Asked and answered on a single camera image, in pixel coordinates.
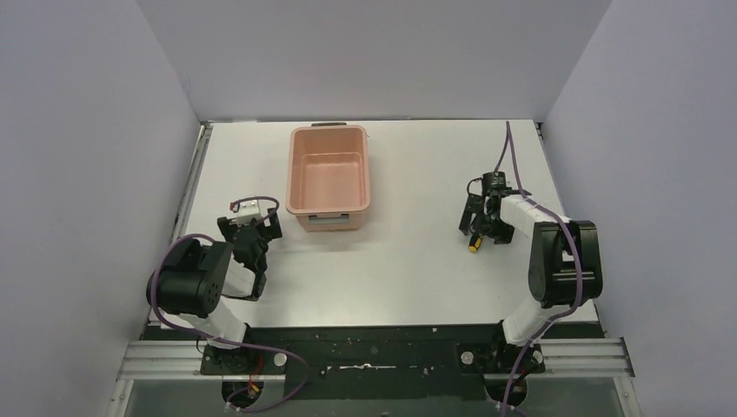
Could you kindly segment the black yellow handled screwdriver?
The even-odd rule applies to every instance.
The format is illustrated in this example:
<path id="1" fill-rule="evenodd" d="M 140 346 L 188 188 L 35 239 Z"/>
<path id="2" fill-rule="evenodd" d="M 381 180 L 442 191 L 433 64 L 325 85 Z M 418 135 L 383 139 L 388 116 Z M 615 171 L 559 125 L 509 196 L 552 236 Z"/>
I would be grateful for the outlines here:
<path id="1" fill-rule="evenodd" d="M 483 235 L 471 233 L 468 241 L 468 250 L 472 253 L 477 252 L 483 242 Z"/>

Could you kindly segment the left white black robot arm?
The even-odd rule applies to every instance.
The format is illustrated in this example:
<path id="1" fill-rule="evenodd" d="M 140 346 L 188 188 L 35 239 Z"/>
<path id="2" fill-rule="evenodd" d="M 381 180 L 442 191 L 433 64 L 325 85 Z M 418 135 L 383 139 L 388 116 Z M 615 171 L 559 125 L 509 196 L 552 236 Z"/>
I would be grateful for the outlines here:
<path id="1" fill-rule="evenodd" d="M 146 288 L 155 313 L 179 317 L 190 331 L 213 348 L 236 373 L 254 367 L 257 350 L 249 341 L 251 327 L 237 318 L 226 298 L 259 301 L 267 283 L 269 243 L 282 238 L 277 209 L 266 215 L 258 208 L 241 208 L 232 217 L 217 219 L 220 241 L 205 235 L 186 235 L 174 243 L 155 269 Z"/>

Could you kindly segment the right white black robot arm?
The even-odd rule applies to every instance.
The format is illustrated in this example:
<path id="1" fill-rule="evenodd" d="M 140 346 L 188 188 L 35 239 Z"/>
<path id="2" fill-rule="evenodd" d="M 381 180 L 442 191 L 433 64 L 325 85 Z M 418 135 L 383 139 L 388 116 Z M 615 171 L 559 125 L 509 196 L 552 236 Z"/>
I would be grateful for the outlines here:
<path id="1" fill-rule="evenodd" d="M 480 190 L 467 192 L 459 224 L 469 238 L 469 251 L 478 251 L 486 240 L 509 244 L 517 235 L 531 242 L 529 294 L 501 321 L 504 344 L 522 347 L 601 295 L 598 230 L 591 221 L 572 220 L 512 189 L 501 171 L 485 173 L 475 182 Z"/>

